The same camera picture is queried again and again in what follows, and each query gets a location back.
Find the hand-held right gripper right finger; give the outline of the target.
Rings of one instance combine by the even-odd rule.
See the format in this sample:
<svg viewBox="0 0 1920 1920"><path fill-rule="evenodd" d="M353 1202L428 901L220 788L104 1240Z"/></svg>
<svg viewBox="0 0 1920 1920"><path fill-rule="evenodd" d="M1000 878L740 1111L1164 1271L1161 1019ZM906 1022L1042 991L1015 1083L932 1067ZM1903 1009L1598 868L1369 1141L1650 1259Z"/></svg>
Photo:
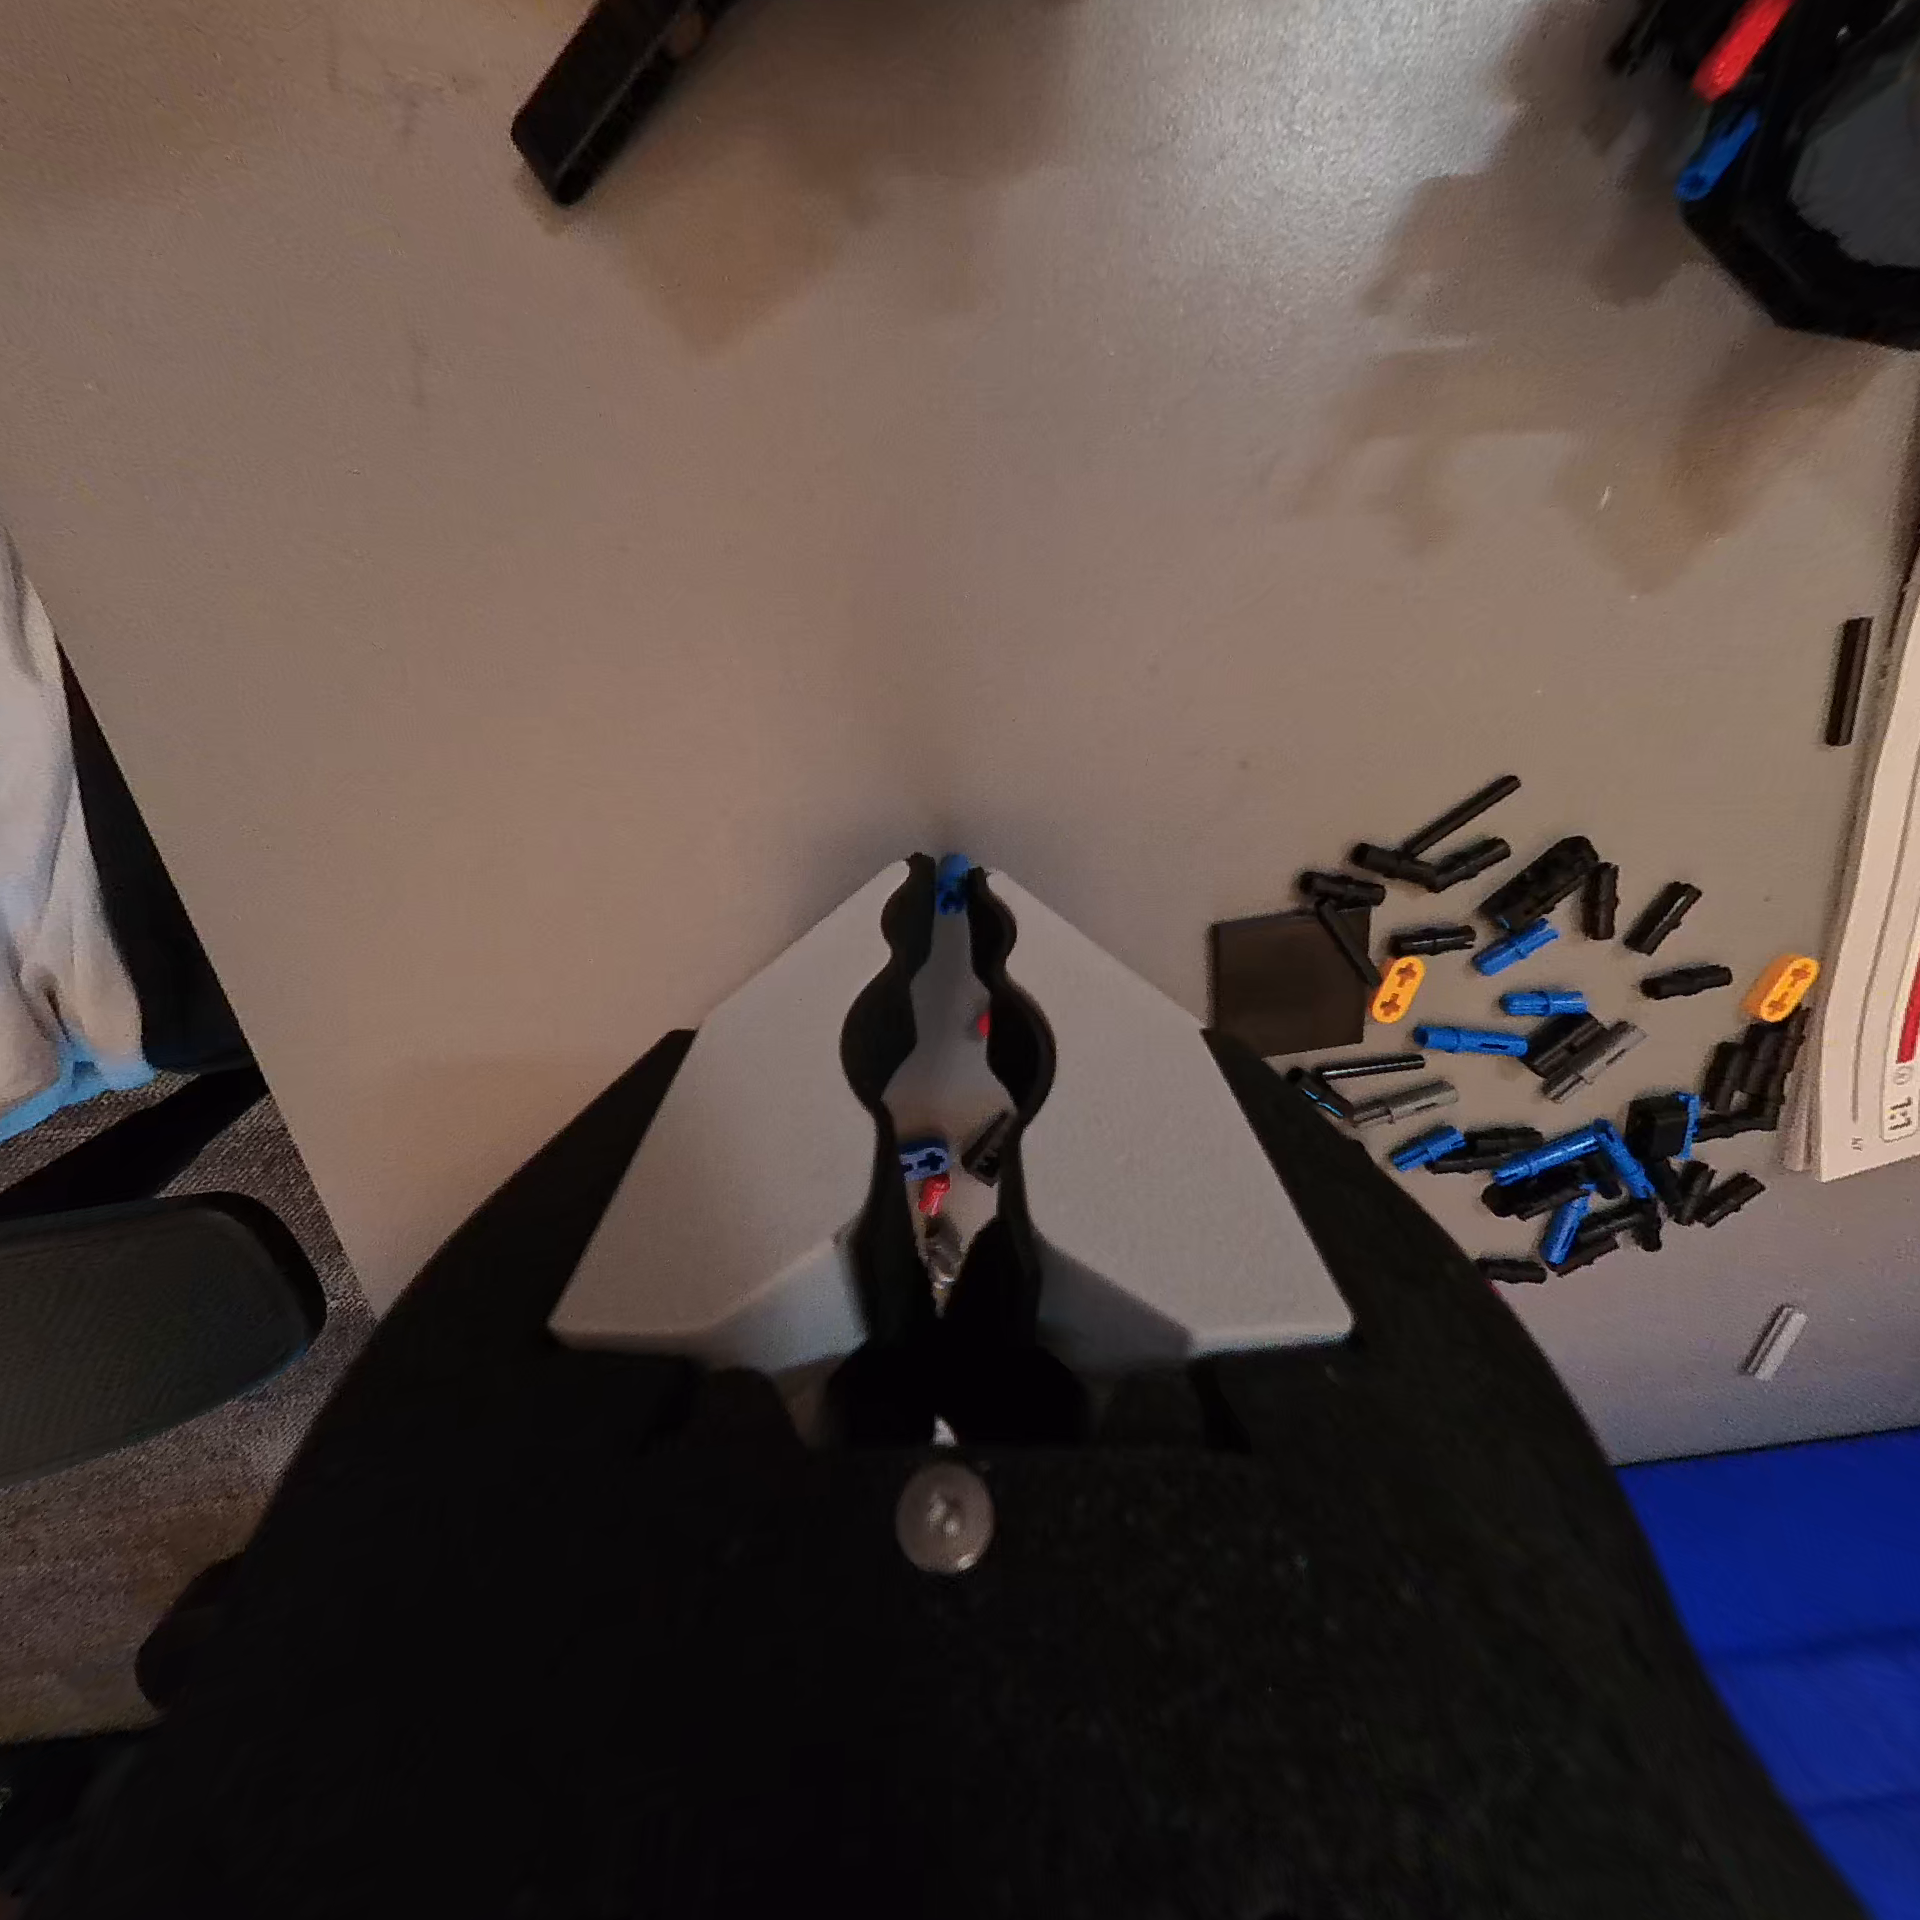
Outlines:
<svg viewBox="0 0 1920 1920"><path fill-rule="evenodd" d="M1335 1344L1353 1313L1205 1027L1021 883L973 872L977 932L1043 1022L1021 1130L1043 1344L1079 1371Z"/></svg>

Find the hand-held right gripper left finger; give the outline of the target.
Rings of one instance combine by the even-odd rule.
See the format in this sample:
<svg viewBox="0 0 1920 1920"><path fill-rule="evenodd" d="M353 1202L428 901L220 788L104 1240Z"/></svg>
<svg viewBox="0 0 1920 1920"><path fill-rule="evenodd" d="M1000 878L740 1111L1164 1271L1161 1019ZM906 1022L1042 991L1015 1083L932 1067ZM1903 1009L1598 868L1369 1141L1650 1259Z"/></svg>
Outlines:
<svg viewBox="0 0 1920 1920"><path fill-rule="evenodd" d="M896 897L932 927L927 855L882 867L695 1034L551 1313L561 1346L802 1371L865 1340L850 1232L878 1125L843 1030L892 961Z"/></svg>

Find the pile of small lego pins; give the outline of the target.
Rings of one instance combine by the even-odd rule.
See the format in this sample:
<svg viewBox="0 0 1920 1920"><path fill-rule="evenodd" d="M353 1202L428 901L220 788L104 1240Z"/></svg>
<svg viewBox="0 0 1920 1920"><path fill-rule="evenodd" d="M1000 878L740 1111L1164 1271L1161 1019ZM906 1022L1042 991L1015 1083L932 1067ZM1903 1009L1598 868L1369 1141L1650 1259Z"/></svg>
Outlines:
<svg viewBox="0 0 1920 1920"><path fill-rule="evenodd" d="M1685 872L1644 891L1587 833L1513 860L1487 823L1519 776L1475 790L1402 842L1358 842L1348 872L1309 872L1324 931L1390 891L1474 904L1390 927L1362 976L1377 1039L1294 1074L1312 1107L1374 1138L1393 1178L1470 1209L1475 1271L1499 1293L1662 1255L1768 1195L1738 1164L1786 1124L1818 1006L1813 949L1736 965L1692 921Z"/></svg>

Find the dark square lego panel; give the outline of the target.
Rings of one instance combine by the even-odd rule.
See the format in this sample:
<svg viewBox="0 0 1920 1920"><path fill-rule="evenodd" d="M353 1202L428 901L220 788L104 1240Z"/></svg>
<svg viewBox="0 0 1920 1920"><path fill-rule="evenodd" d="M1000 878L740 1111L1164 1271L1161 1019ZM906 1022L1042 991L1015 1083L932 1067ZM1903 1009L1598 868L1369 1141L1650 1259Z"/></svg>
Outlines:
<svg viewBox="0 0 1920 1920"><path fill-rule="evenodd" d="M1374 987L1352 954L1373 946L1373 909L1332 919L1341 940L1312 905L1211 924L1209 1026L1260 1060L1358 1044Z"/></svg>

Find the lego instruction booklet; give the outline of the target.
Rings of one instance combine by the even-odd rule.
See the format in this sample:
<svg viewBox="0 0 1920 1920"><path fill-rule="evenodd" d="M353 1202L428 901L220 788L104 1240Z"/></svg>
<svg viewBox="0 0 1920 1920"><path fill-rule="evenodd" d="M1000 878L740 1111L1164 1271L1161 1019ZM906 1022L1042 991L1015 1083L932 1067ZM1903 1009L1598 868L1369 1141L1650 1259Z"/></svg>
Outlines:
<svg viewBox="0 0 1920 1920"><path fill-rule="evenodd" d="M1786 1134L1786 1165L1823 1185L1917 1154L1917 568L1868 691L1854 844Z"/></svg>

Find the black office chair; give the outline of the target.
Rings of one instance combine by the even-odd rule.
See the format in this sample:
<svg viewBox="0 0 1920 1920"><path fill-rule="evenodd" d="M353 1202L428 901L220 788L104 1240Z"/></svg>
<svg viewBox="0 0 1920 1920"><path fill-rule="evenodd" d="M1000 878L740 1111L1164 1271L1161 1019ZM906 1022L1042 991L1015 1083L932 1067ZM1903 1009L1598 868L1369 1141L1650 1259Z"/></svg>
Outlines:
<svg viewBox="0 0 1920 1920"><path fill-rule="evenodd" d="M4 1487L83 1468L298 1365L327 1295L262 1202L212 1191L4 1230Z"/></svg>

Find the person's white t-shirt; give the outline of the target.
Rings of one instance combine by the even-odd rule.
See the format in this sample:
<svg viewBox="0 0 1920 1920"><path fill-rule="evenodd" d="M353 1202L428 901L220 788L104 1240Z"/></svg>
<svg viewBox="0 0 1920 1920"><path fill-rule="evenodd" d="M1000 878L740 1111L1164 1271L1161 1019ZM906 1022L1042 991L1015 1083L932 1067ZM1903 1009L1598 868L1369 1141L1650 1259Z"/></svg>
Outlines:
<svg viewBox="0 0 1920 1920"><path fill-rule="evenodd" d="M89 837L63 656L4 536L4 1138L151 1079Z"/></svg>

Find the blue plastic storage bin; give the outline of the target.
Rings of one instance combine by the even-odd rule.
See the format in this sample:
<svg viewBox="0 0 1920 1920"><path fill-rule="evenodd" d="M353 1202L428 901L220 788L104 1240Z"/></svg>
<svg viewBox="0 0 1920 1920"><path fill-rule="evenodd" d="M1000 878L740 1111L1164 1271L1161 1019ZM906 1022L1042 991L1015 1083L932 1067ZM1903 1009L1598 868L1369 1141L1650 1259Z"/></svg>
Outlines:
<svg viewBox="0 0 1920 1920"><path fill-rule="evenodd" d="M1917 1431L1622 1487L1728 1710L1879 1917L1917 1914Z"/></svg>

